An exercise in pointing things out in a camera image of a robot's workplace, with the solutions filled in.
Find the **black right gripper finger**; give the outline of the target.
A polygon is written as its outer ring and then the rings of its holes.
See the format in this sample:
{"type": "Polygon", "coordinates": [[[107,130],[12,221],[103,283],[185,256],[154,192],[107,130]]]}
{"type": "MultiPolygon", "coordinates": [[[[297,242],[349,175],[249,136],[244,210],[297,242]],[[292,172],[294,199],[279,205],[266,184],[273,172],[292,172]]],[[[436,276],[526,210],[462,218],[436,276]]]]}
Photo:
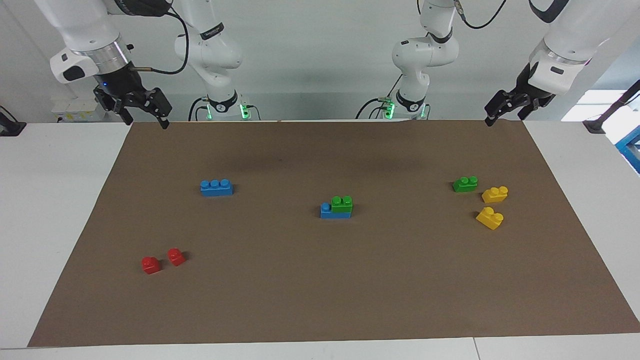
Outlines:
{"type": "Polygon", "coordinates": [[[172,110],[172,105],[160,88],[148,91],[148,113],[157,119],[163,130],[166,130],[170,125],[168,117],[172,110]]]}
{"type": "Polygon", "coordinates": [[[133,123],[133,117],[126,108],[126,103],[122,99],[116,99],[116,114],[119,115],[121,120],[130,126],[133,123]]]}

